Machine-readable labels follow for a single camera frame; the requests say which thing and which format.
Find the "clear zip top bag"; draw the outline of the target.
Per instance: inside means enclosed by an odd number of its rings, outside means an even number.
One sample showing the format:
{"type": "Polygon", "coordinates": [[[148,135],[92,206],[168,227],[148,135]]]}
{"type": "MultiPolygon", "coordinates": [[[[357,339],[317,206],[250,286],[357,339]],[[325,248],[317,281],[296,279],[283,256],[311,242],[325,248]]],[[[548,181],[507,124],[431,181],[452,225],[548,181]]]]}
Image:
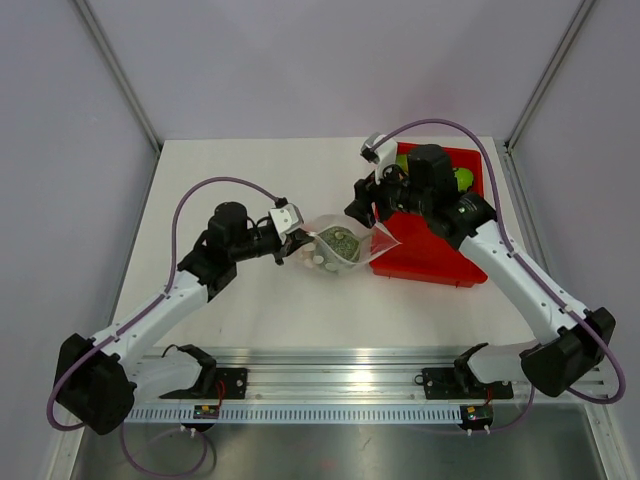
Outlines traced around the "clear zip top bag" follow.
{"type": "Polygon", "coordinates": [[[381,223],[368,228],[346,215],[322,215],[303,230],[311,241],[294,258],[310,270],[333,275],[358,270],[401,245],[381,223]]]}

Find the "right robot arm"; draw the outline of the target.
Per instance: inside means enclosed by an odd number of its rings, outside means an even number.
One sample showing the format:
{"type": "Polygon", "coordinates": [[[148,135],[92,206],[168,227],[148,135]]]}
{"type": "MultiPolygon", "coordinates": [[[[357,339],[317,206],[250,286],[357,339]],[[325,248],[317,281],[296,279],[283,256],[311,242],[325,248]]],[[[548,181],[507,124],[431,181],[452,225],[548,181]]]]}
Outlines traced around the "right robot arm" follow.
{"type": "Polygon", "coordinates": [[[511,238],[497,211],[478,193],[464,192],[450,156],[439,145],[413,147],[407,166],[397,150],[363,148],[374,171],[354,185],[346,215],[367,228],[396,213],[420,216],[429,230],[477,265],[516,307],[534,334],[532,345],[478,345],[457,358],[456,389],[476,396],[488,384],[522,376],[557,397],[604,359],[616,321],[566,293],[511,238]]]}

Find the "green netted melon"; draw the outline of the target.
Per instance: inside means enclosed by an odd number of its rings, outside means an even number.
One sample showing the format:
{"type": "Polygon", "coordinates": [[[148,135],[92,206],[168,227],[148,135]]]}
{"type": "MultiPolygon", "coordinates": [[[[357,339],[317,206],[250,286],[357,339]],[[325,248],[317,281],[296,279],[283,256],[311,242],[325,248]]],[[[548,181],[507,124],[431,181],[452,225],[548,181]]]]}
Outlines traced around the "green netted melon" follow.
{"type": "Polygon", "coordinates": [[[335,255],[345,261],[356,262],[360,258],[361,238],[356,236],[351,230],[332,226],[319,235],[335,255]]]}

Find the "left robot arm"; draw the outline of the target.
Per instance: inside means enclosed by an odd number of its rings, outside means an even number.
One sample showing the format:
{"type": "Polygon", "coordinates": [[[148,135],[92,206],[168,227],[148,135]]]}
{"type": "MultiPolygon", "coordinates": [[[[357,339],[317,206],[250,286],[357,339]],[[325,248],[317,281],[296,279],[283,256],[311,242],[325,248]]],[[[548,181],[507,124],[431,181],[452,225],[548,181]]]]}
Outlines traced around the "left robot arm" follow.
{"type": "Polygon", "coordinates": [[[310,242],[298,208],[275,202],[263,225],[249,223],[237,202],[216,207],[192,250],[174,264],[161,292],[125,320],[84,338],[73,334],[60,347],[47,401],[51,426],[61,405],[99,435],[112,432],[138,404],[179,392],[188,398],[219,394],[217,362],[188,344],[158,360],[145,353],[174,326],[201,309],[237,276],[238,263],[271,255],[276,264],[310,242]]]}

